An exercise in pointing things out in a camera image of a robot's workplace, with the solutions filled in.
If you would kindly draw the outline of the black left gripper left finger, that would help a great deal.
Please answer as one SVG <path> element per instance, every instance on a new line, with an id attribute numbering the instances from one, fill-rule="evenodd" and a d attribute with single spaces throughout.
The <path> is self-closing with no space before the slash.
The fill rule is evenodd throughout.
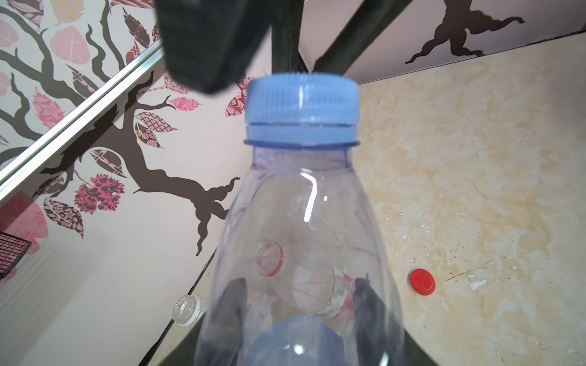
<path id="1" fill-rule="evenodd" d="M 216 301 L 161 365 L 235 365 L 244 340 L 247 282 L 230 281 Z"/>

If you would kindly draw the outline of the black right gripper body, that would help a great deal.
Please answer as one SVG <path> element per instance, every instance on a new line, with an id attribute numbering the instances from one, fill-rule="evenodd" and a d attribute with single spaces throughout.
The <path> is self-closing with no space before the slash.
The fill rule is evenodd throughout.
<path id="1" fill-rule="evenodd" d="M 154 5 L 169 74 L 204 94 L 240 79 L 274 16 L 273 1 L 162 0 Z"/>

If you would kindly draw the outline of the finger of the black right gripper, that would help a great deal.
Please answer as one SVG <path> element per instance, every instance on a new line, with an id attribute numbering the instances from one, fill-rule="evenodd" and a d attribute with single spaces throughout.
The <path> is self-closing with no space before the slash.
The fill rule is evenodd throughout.
<path id="1" fill-rule="evenodd" d="M 364 0 L 316 61 L 313 72 L 342 76 L 411 3 L 411 0 Z"/>
<path id="2" fill-rule="evenodd" d="M 272 73 L 297 73 L 302 70 L 299 39 L 304 0 L 276 1 L 272 21 Z"/>

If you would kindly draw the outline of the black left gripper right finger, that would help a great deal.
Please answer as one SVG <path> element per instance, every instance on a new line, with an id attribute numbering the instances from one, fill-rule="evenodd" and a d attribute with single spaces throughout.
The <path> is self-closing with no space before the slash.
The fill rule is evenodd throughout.
<path id="1" fill-rule="evenodd" d="M 356 352 L 360 365 L 432 365 L 437 363 L 404 330 L 367 278 L 355 280 Z"/>

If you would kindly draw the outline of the red bottle cap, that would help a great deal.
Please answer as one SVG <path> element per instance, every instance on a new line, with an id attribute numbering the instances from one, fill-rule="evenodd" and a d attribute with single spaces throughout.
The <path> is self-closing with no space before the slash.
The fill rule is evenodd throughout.
<path id="1" fill-rule="evenodd" d="M 410 284 L 415 292 L 422 296 L 429 296 L 436 290 L 436 282 L 429 271 L 418 268 L 409 276 Z"/>

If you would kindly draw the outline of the blue bottle cap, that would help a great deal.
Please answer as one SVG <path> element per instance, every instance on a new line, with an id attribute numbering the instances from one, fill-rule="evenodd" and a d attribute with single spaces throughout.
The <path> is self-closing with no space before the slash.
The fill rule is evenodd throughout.
<path id="1" fill-rule="evenodd" d="M 245 121 L 249 125 L 354 126 L 359 120 L 359 86 L 343 76 L 281 73 L 256 79 L 247 89 Z"/>

